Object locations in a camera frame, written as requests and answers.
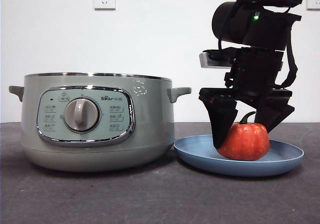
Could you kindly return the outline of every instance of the control knob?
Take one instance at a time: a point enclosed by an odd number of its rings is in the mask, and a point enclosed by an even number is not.
[[[85,98],[70,101],[65,108],[64,120],[73,131],[88,131],[99,119],[99,109],[96,104]]]

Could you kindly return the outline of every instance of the green stem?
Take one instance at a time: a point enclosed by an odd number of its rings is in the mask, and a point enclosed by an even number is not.
[[[255,111],[252,111],[250,113],[248,113],[247,115],[245,115],[242,120],[239,122],[241,125],[245,125],[245,124],[248,124],[248,118],[252,115],[255,114]]]

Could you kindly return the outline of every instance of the gray table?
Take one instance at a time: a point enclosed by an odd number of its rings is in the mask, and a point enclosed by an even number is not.
[[[208,123],[177,123],[176,138],[208,134]],[[272,139],[305,151],[274,177],[197,170],[174,150],[122,171],[67,173],[31,164],[20,123],[1,125],[1,223],[320,223],[320,123],[281,124]]]

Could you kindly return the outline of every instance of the sage green cooker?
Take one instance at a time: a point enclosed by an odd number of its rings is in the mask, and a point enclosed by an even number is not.
[[[35,164],[63,171],[128,168],[151,162],[174,142],[173,103],[190,88],[166,78],[43,73],[9,91],[22,101],[21,146]]]

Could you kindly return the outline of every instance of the plastic plate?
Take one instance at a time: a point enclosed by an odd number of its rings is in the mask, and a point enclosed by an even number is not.
[[[299,165],[304,152],[299,147],[270,140],[268,153],[256,161],[230,160],[213,146],[212,135],[197,135],[174,143],[178,156],[196,168],[234,176],[271,176],[286,173]]]

